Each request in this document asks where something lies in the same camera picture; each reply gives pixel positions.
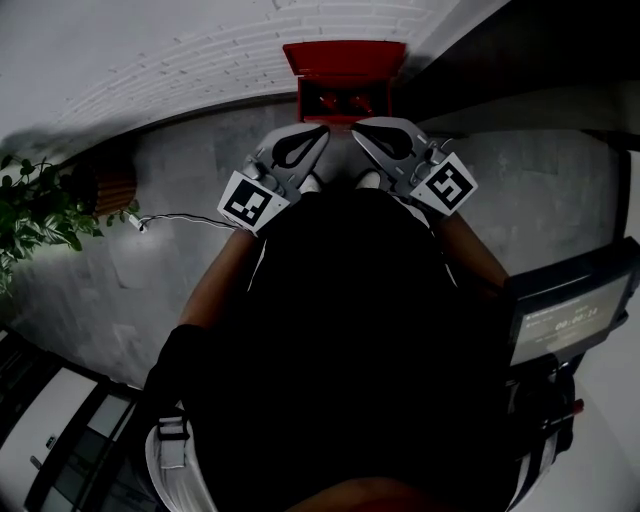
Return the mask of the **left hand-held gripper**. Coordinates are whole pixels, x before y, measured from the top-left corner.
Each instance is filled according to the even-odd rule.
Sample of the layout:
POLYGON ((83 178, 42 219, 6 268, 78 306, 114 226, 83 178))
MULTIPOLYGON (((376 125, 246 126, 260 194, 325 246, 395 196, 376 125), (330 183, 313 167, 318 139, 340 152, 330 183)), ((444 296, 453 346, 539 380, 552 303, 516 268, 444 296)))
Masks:
POLYGON ((218 212, 239 228, 258 235, 268 223, 301 199, 298 187, 314 169, 330 138, 326 125, 297 123, 271 131, 234 171, 218 212))

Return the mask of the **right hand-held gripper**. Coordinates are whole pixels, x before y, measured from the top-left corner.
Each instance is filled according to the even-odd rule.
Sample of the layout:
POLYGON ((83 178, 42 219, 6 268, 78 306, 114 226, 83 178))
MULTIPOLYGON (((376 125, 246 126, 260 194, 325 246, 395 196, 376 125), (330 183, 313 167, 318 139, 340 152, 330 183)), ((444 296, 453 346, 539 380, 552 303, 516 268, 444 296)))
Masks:
POLYGON ((427 146, 426 136, 411 121, 372 117, 354 123, 351 132, 370 159, 399 180, 392 194, 408 204, 450 217, 478 189, 460 158, 435 143, 427 146))

